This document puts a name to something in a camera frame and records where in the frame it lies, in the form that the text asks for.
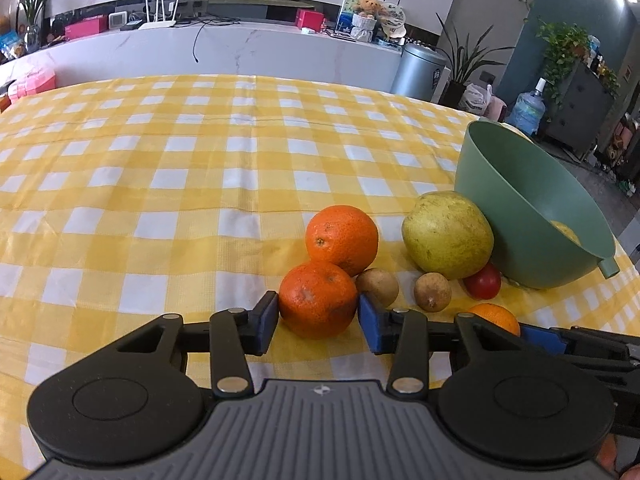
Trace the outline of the dark grey drawer cabinet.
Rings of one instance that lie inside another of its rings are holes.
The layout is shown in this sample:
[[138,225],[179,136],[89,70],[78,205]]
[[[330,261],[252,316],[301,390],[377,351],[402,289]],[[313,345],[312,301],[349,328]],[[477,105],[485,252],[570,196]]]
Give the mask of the dark grey drawer cabinet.
[[614,103],[611,92],[582,61],[560,85],[560,104],[550,104],[543,136],[558,141],[574,155],[593,148],[604,118]]

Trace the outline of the yellow pear in bowl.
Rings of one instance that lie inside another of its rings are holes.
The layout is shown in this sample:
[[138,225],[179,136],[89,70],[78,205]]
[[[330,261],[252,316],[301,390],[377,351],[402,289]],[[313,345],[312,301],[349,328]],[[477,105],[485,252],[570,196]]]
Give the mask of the yellow pear in bowl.
[[566,236],[569,240],[571,240],[576,245],[580,246],[582,242],[579,239],[579,236],[566,224],[563,222],[559,222],[556,220],[551,220],[550,223],[555,229],[559,230],[564,236]]

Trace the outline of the orange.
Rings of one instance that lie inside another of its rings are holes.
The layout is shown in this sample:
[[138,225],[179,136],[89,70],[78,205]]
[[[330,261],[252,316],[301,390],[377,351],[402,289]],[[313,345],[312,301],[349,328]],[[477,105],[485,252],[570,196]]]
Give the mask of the orange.
[[378,254],[378,227],[356,207],[333,205],[311,218],[305,244],[311,260],[335,264],[348,275],[356,276]]
[[339,266],[308,261],[285,275],[279,289],[280,315],[294,334],[323,339],[343,333],[355,316],[358,290]]

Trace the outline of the large yellow-green pear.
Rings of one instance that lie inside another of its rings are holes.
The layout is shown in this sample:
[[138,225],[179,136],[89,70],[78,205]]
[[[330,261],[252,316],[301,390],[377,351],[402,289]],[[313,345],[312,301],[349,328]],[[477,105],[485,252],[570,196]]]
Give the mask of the large yellow-green pear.
[[459,193],[421,195],[404,219],[402,239],[425,273],[462,280],[482,270],[494,249],[494,233],[484,214]]

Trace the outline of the blue water jug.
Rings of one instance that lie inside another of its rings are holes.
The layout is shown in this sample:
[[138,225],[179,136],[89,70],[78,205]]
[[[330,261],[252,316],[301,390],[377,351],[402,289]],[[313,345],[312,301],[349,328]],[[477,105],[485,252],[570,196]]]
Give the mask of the blue water jug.
[[507,124],[518,128],[526,136],[533,136],[538,131],[541,119],[546,112],[542,95],[546,83],[544,78],[540,78],[533,91],[521,93],[506,118]]

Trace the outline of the teddy bear toy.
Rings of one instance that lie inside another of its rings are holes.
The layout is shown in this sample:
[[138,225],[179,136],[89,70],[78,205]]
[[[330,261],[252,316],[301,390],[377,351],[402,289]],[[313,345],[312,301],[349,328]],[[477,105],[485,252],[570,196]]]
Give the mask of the teddy bear toy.
[[354,14],[363,18],[379,18],[386,10],[380,0],[358,0],[354,7]]

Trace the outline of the pink box on counter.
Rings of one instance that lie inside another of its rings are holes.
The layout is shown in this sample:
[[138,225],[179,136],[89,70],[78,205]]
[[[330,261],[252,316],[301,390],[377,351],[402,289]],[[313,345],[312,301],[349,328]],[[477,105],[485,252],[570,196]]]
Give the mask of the pink box on counter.
[[84,18],[74,24],[65,26],[64,37],[66,41],[96,36],[108,29],[108,16],[98,15],[92,18]]

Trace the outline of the red cherry tomato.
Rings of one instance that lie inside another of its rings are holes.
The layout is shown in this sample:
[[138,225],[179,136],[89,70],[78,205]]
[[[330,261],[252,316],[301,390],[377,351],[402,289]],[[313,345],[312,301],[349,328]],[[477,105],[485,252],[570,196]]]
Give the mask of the red cherry tomato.
[[463,285],[474,298],[492,299],[500,292],[501,275],[491,263],[487,263],[482,270],[465,278]]

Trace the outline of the pink storage box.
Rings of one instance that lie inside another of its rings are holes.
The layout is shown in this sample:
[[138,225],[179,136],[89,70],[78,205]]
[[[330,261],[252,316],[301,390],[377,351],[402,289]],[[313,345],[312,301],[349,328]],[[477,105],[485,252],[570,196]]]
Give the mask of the pink storage box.
[[14,103],[25,96],[33,96],[55,88],[55,71],[51,67],[40,67],[16,77],[9,85],[8,95]]

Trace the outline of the trailing green ivy plant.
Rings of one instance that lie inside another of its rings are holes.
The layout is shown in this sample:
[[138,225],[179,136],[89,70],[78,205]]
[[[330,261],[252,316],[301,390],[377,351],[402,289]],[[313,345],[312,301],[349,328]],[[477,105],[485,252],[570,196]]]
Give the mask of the trailing green ivy plant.
[[577,24],[539,21],[537,37],[544,40],[542,78],[544,95],[554,105],[561,103],[561,84],[570,76],[577,61],[582,61],[589,47],[588,32]]

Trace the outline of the potted long-leaf plant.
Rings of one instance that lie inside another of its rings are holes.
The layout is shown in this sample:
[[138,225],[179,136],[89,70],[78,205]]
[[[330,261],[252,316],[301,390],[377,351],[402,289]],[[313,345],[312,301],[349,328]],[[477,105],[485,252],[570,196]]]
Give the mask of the potted long-leaf plant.
[[491,24],[488,29],[480,34],[475,44],[471,44],[470,35],[466,35],[463,39],[460,39],[455,24],[447,27],[439,14],[436,15],[436,18],[440,26],[442,26],[442,36],[444,36],[447,44],[446,48],[437,47],[436,50],[445,55],[448,68],[450,69],[449,80],[439,100],[439,104],[450,108],[457,108],[471,76],[477,70],[483,67],[506,65],[505,62],[489,58],[489,55],[496,52],[512,51],[513,47],[486,47],[484,45],[485,39],[495,27],[494,24]]

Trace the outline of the grey metal trash bin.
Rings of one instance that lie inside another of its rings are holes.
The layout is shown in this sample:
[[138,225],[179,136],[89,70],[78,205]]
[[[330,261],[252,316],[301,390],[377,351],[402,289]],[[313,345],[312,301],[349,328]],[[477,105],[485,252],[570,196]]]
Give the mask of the grey metal trash bin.
[[390,92],[431,101],[445,67],[446,58],[437,51],[420,44],[406,44]]

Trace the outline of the red box on counter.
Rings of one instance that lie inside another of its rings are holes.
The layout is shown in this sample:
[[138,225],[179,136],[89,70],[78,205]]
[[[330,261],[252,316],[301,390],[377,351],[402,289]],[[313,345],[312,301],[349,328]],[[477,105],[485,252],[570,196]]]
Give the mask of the red box on counter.
[[324,15],[310,9],[298,9],[296,11],[295,26],[298,29],[308,28],[314,32],[320,32],[324,23]]

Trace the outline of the small orange tangerine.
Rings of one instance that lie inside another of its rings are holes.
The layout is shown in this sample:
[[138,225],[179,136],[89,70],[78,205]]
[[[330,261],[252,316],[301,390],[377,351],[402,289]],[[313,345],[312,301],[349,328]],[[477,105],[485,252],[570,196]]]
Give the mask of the small orange tangerine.
[[469,312],[484,318],[514,336],[521,336],[521,326],[518,319],[508,309],[498,306],[498,304],[476,304]]

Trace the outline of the white marble tv console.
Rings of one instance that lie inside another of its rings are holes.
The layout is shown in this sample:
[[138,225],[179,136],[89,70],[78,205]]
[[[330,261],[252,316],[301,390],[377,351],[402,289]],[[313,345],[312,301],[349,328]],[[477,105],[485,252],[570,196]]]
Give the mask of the white marble tv console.
[[1,81],[49,67],[60,87],[115,78],[225,74],[346,84],[388,91],[400,53],[306,35],[294,26],[241,23],[104,32],[1,66]]

